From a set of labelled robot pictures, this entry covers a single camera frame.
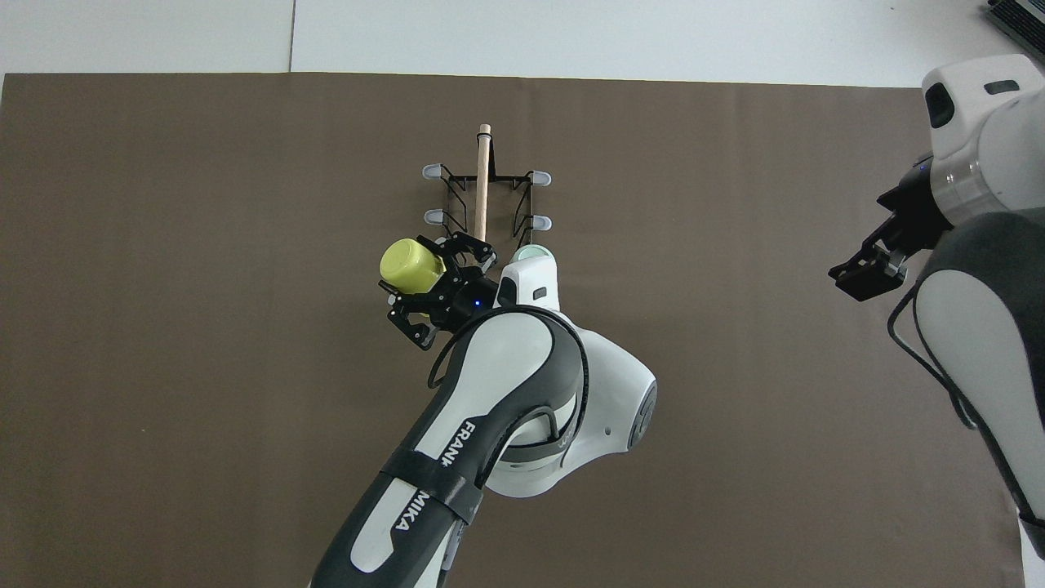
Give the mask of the brown paper table mat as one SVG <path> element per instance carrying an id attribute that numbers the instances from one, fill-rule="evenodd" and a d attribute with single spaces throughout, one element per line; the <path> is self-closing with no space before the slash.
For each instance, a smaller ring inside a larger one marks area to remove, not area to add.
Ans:
<path id="1" fill-rule="evenodd" d="M 8 75 L 0 588 L 305 588 L 432 398 L 384 250 L 429 163 L 552 172 L 564 312 L 645 439 L 489 492 L 449 588 L 1023 588 L 977 432 L 826 271 L 928 150 L 915 89 Z"/>

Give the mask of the dark ribbed device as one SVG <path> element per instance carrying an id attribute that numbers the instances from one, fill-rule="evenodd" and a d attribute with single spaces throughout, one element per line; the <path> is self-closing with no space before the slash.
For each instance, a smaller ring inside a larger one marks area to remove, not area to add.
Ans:
<path id="1" fill-rule="evenodd" d="M 1045 0 L 988 0 L 988 19 L 1012 34 L 1045 43 Z"/>

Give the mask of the yellow plastic cup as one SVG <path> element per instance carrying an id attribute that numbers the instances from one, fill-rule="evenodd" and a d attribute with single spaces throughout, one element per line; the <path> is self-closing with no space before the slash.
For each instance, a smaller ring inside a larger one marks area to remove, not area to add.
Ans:
<path id="1" fill-rule="evenodd" d="M 426 293 L 445 272 L 444 261 L 417 239 L 402 238 L 385 249 L 380 276 L 402 293 Z"/>

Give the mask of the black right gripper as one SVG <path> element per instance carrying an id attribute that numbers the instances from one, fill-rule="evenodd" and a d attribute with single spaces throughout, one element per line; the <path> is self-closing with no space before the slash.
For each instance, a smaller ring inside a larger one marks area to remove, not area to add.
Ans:
<path id="1" fill-rule="evenodd" d="M 893 189 L 878 197 L 878 205 L 892 213 L 878 236 L 888 253 L 878 245 L 862 246 L 850 260 L 829 268 L 837 289 L 863 302 L 885 293 L 886 286 L 903 286 L 908 258 L 904 250 L 936 248 L 940 235 L 952 230 L 931 189 L 933 161 L 931 155 L 922 157 Z"/>

